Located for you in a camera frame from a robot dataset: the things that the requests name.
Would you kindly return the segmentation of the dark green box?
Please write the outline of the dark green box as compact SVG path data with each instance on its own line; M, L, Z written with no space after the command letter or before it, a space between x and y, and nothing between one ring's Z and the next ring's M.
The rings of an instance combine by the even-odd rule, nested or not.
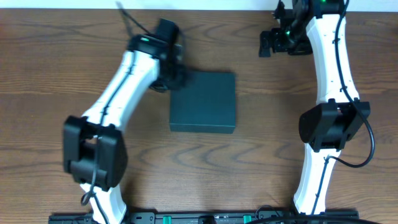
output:
M173 132L232 134L236 127L236 75L191 72L180 90L170 93Z

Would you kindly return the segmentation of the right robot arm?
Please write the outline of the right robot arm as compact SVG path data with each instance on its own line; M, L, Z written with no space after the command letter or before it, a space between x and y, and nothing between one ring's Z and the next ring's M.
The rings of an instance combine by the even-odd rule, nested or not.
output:
M299 215L323 215L334 165L366 166L375 153L374 133L368 121L370 104L360 99L355 87L346 47L345 0L293 0L286 9L279 1L274 19L279 26L260 34L260 57L285 52L291 56L313 55L317 77L315 106L304 112L298 131L305 158L298 189L293 197ZM340 159L346 143L360 127L370 138L370 152L364 162L352 164Z

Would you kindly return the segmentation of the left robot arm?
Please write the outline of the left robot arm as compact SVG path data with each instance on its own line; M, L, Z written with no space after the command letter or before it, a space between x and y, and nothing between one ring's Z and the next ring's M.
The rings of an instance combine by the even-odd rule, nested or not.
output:
M63 124L63 168L80 185L81 204L90 204L95 223L129 223L120 182L127 168L126 126L148 90L184 86L181 31L160 19L155 32L131 37L118 70L101 96L81 116Z

